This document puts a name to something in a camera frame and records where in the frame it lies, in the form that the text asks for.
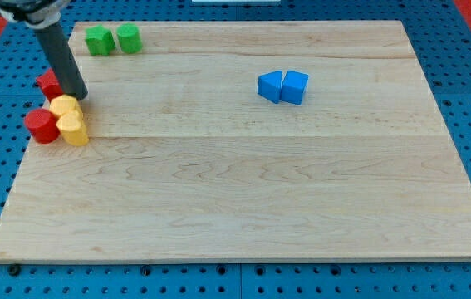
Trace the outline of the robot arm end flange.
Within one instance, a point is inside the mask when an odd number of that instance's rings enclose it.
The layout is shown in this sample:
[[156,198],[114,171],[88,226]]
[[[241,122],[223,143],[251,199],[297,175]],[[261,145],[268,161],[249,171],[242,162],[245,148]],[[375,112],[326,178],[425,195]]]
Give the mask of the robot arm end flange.
[[12,23],[24,22],[32,29],[44,29],[61,18],[71,0],[0,0],[0,14]]

